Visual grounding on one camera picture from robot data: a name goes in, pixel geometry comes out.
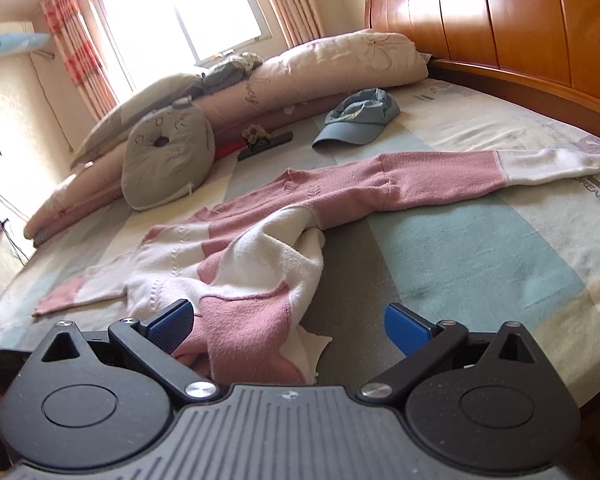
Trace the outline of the pink and white knit sweater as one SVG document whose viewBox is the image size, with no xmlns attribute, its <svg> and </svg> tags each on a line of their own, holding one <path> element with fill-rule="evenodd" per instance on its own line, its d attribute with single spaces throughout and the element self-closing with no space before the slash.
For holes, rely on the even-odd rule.
<svg viewBox="0 0 600 480">
<path fill-rule="evenodd" d="M 600 174 L 600 153 L 574 148 L 397 152 L 289 170 L 181 223 L 153 226 L 132 252 L 43 297 L 35 314 L 123 299 L 126 313 L 144 320 L 186 299 L 197 324 L 172 350 L 182 364 L 223 385 L 310 384 L 316 362 L 298 325 L 321 279 L 327 229 L 590 174 Z"/>
</svg>

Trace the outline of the grey cat face cushion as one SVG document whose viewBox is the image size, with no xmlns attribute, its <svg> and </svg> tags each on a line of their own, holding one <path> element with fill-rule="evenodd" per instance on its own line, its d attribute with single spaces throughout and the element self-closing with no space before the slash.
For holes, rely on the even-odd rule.
<svg viewBox="0 0 600 480">
<path fill-rule="evenodd" d="M 178 99 L 145 115 L 131 130 L 123 197 L 136 211 L 173 202 L 204 183 L 214 158 L 215 137 L 204 111 L 192 99 Z"/>
</svg>

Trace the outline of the red stick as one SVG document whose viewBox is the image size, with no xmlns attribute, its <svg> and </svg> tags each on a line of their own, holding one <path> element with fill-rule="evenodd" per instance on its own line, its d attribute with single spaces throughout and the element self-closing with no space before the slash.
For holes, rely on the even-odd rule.
<svg viewBox="0 0 600 480">
<path fill-rule="evenodd" d="M 246 147 L 247 144 L 245 144 L 244 142 L 230 142 L 227 144 L 220 145 L 215 149 L 214 160 L 217 162 L 218 160 L 232 153 L 239 152 Z"/>
</svg>

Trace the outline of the grey pillow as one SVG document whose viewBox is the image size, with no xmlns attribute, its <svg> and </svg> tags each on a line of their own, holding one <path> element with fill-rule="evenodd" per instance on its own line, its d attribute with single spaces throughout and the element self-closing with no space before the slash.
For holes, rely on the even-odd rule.
<svg viewBox="0 0 600 480">
<path fill-rule="evenodd" d="M 159 79 L 129 99 L 116 105 L 83 140 L 73 156 L 70 168 L 98 159 L 125 141 L 131 129 L 153 110 L 161 110 L 186 96 L 202 95 L 204 73 L 179 73 Z"/>
</svg>

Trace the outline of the black hair clip with flower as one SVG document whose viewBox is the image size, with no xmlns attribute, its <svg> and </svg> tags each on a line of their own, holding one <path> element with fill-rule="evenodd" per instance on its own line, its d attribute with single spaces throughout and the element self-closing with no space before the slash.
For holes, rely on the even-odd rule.
<svg viewBox="0 0 600 480">
<path fill-rule="evenodd" d="M 272 136 L 260 125 L 251 125 L 242 132 L 246 147 L 237 155 L 238 162 L 284 145 L 294 138 L 291 131 Z"/>
</svg>

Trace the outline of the blue baseball cap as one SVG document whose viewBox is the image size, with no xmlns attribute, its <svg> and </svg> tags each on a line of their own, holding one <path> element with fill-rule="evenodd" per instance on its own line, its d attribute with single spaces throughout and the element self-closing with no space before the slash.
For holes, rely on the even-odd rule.
<svg viewBox="0 0 600 480">
<path fill-rule="evenodd" d="M 400 114 L 394 97 L 381 88 L 364 89 L 345 98 L 325 117 L 314 139 L 317 148 L 326 142 L 361 146 L 374 142 Z"/>
</svg>

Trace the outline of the grey folded cloth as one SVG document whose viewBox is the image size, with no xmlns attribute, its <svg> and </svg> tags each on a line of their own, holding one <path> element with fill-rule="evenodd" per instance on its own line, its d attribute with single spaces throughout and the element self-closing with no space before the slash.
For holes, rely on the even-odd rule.
<svg viewBox="0 0 600 480">
<path fill-rule="evenodd" d="M 208 96 L 238 84 L 263 64 L 257 53 L 242 52 L 224 56 L 204 72 L 201 81 L 202 93 Z"/>
</svg>

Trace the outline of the floral cream rolled quilt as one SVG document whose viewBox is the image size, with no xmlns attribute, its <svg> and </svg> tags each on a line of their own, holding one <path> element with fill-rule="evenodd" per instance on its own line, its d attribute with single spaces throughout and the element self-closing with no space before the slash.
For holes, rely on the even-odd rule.
<svg viewBox="0 0 600 480">
<path fill-rule="evenodd" d="M 267 132 L 327 112 L 351 93 L 414 84 L 428 76 L 425 58 L 407 37 L 370 29 L 310 41 L 263 64 L 238 84 L 197 99 L 211 124 L 215 147 L 244 142 L 242 132 Z M 42 245 L 58 232 L 121 196 L 121 142 L 72 170 L 32 214 L 23 235 Z"/>
</svg>

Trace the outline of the left striped curtain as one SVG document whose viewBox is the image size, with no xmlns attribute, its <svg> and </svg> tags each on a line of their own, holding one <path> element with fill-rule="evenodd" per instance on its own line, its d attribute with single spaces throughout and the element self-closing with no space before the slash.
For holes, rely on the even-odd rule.
<svg viewBox="0 0 600 480">
<path fill-rule="evenodd" d="M 72 83 L 98 122 L 117 100 L 78 0 L 41 0 L 40 8 Z"/>
</svg>

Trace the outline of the window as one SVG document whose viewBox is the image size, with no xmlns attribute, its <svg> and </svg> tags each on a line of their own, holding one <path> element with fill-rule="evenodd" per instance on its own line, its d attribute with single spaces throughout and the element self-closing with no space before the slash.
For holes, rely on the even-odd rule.
<svg viewBox="0 0 600 480">
<path fill-rule="evenodd" d="M 257 0 L 91 0 L 125 91 L 273 39 Z"/>
</svg>

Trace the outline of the air conditioner with blue cover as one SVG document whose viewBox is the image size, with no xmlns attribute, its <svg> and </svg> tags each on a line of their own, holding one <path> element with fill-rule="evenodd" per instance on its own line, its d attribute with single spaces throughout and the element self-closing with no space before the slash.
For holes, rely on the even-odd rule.
<svg viewBox="0 0 600 480">
<path fill-rule="evenodd" d="M 31 22 L 0 23 L 0 58 L 40 50 L 52 36 L 36 32 Z"/>
</svg>

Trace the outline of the wooden headboard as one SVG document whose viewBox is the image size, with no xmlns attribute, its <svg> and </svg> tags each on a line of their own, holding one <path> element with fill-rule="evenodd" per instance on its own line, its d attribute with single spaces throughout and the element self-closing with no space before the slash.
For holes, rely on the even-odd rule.
<svg viewBox="0 0 600 480">
<path fill-rule="evenodd" d="M 600 137 L 600 0 L 365 0 L 365 24 L 414 41 L 434 78 Z"/>
</svg>

